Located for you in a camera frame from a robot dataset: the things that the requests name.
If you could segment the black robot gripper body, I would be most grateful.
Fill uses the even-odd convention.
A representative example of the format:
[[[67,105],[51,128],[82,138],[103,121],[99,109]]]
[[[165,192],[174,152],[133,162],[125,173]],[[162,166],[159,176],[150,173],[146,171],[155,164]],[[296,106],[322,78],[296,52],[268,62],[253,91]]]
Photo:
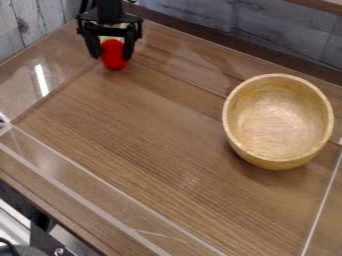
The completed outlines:
[[[143,19],[125,12],[123,0],[82,0],[77,15],[77,32],[85,37],[143,36]]]

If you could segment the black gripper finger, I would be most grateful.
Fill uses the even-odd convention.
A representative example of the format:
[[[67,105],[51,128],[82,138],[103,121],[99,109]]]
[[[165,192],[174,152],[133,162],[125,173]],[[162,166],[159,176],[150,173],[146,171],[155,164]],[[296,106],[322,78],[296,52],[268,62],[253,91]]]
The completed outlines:
[[[101,39],[94,34],[86,34],[85,35],[85,41],[87,45],[87,49],[90,52],[90,55],[94,59],[98,59],[102,54],[102,48],[101,48]]]
[[[135,35],[133,33],[127,33],[125,36],[125,45],[123,45],[123,57],[126,61],[129,61],[133,57],[135,42],[137,42]]]

